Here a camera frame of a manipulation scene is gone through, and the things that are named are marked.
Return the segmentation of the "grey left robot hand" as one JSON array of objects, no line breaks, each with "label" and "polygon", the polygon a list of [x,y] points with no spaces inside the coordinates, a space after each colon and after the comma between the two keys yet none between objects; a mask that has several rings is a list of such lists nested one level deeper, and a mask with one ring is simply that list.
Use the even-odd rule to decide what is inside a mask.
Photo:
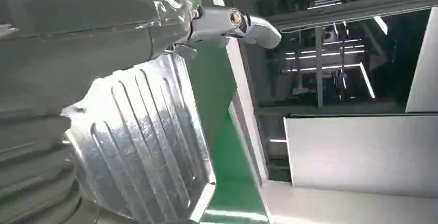
[{"label": "grey left robot hand", "polygon": [[265,19],[198,0],[1,0],[1,117],[58,115],[96,78],[227,37],[281,40]]}]

